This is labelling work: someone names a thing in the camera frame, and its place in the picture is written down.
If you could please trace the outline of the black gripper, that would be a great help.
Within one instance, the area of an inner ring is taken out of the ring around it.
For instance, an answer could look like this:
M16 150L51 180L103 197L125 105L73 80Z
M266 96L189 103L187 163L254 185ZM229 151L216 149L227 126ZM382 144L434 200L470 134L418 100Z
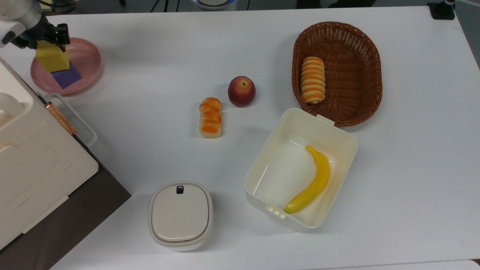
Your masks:
M68 25L58 24L54 31L52 24L46 20L40 20L34 27L25 30L15 38L15 46L36 50L40 41L58 45L63 52L66 52L66 46L71 43Z

